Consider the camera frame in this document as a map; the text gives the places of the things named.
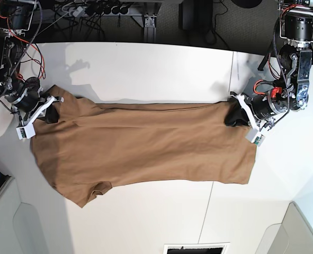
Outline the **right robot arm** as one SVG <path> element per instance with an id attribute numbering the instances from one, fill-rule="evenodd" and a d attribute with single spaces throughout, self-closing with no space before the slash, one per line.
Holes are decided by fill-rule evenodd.
<path id="1" fill-rule="evenodd" d="M 39 1 L 0 1 L 0 103 L 18 116 L 20 127 L 36 119 L 59 121 L 54 103 L 62 98 L 43 93 L 40 84 L 46 76 L 43 56 L 35 60 L 40 66 L 36 76 L 25 79 L 20 73 L 29 48 L 39 49 L 34 42 L 42 22 Z"/>

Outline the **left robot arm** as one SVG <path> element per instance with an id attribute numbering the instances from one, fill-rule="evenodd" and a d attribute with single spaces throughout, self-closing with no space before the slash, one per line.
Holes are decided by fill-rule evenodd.
<path id="1" fill-rule="evenodd" d="M 263 70 L 275 56 L 280 72 L 273 81 L 260 79 L 253 97 L 231 93 L 234 106 L 225 117 L 226 126 L 251 126 L 256 131 L 271 129 L 291 111 L 307 107 L 313 53 L 313 1 L 279 1 L 279 17 L 272 42 L 258 66 Z"/>

